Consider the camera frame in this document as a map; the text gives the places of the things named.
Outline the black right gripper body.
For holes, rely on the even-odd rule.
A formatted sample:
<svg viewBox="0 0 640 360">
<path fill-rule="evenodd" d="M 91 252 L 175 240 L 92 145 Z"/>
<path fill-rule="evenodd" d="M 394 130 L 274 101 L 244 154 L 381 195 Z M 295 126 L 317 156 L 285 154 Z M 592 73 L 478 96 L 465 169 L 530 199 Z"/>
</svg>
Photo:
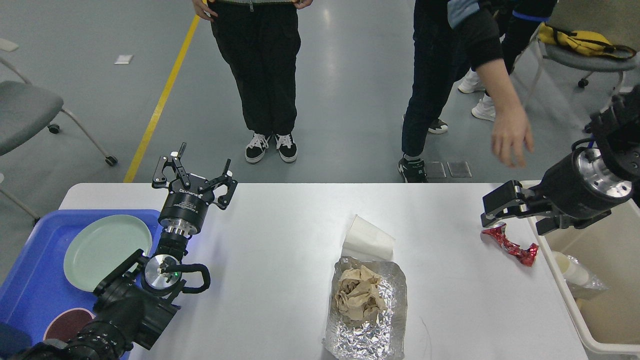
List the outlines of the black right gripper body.
<svg viewBox="0 0 640 360">
<path fill-rule="evenodd" d="M 535 193 L 563 214 L 585 220 L 627 202 L 633 183 L 615 175 L 598 148 L 581 147 L 550 167 Z"/>
</svg>

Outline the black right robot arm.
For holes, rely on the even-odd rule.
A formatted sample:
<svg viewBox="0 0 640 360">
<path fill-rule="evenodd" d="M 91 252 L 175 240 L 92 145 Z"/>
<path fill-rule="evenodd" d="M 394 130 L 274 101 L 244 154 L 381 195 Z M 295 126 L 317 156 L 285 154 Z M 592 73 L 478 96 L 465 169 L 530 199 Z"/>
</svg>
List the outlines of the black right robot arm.
<svg viewBox="0 0 640 360">
<path fill-rule="evenodd" d="M 510 180 L 483 196 L 484 228 L 509 218 L 539 217 L 540 236 L 585 229 L 626 203 L 639 185 L 639 87 L 613 96 L 609 107 L 590 116 L 590 137 L 551 166 L 532 187 Z"/>
</svg>

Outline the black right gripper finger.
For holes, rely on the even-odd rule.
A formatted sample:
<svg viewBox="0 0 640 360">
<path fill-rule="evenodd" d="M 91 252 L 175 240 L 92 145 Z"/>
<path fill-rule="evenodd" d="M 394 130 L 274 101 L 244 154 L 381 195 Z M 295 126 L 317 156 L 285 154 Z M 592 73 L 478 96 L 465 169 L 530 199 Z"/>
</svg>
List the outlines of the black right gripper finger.
<svg viewBox="0 0 640 360">
<path fill-rule="evenodd" d="M 505 219 L 523 219 L 548 212 L 548 199 L 542 194 L 540 185 L 526 186 L 516 180 L 509 180 L 485 194 L 482 203 L 484 212 L 480 221 L 484 228 Z"/>
<path fill-rule="evenodd" d="M 573 227 L 578 230 L 590 227 L 592 224 L 605 219 L 612 214 L 611 210 L 606 210 L 592 218 L 579 219 L 572 218 L 564 213 L 552 213 L 544 215 L 542 219 L 535 223 L 535 231 L 539 236 L 544 236 L 555 230 L 567 229 Z"/>
</svg>

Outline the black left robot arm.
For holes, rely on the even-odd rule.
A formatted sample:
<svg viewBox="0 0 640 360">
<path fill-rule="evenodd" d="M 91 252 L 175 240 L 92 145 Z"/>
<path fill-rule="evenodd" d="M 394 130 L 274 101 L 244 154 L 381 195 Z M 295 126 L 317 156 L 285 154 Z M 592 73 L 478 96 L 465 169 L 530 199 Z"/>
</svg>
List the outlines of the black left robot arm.
<svg viewBox="0 0 640 360">
<path fill-rule="evenodd" d="M 56 210 L 32 231 L 1 287 L 3 360 L 119 360 L 149 350 L 179 310 L 180 294 L 211 285 L 203 264 L 183 264 L 210 206 L 226 209 L 237 180 L 182 165 L 185 146 L 158 159 L 155 210 Z"/>
</svg>

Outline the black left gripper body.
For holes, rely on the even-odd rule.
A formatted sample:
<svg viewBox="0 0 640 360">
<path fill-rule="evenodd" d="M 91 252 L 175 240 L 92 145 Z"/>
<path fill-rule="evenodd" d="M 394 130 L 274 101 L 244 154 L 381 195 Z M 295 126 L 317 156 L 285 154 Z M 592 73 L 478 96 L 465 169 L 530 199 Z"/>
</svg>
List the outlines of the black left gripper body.
<svg viewBox="0 0 640 360">
<path fill-rule="evenodd" d="M 210 204 L 214 203 L 215 193 L 195 193 L 179 187 L 169 189 L 158 223 L 169 231 L 183 236 L 192 236 L 201 232 Z"/>
</svg>

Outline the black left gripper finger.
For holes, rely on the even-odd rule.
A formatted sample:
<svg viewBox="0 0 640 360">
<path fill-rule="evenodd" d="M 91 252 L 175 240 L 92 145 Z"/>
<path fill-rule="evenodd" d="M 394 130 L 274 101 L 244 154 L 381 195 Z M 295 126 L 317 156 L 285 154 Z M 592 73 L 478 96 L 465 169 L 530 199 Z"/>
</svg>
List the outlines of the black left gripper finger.
<svg viewBox="0 0 640 360">
<path fill-rule="evenodd" d="M 203 185 L 199 187 L 201 200 L 206 205 L 214 205 L 220 210 L 226 210 L 233 200 L 238 181 L 233 178 L 230 170 L 232 160 L 227 159 L 222 174 L 215 178 L 205 178 Z"/>
<path fill-rule="evenodd" d="M 176 152 L 171 152 L 169 155 L 158 158 L 152 177 L 153 189 L 168 189 L 169 191 L 182 189 L 190 191 L 192 181 L 181 161 L 185 149 L 186 142 L 183 142 Z M 170 169 L 173 172 L 172 179 L 165 174 L 166 169 Z"/>
</svg>

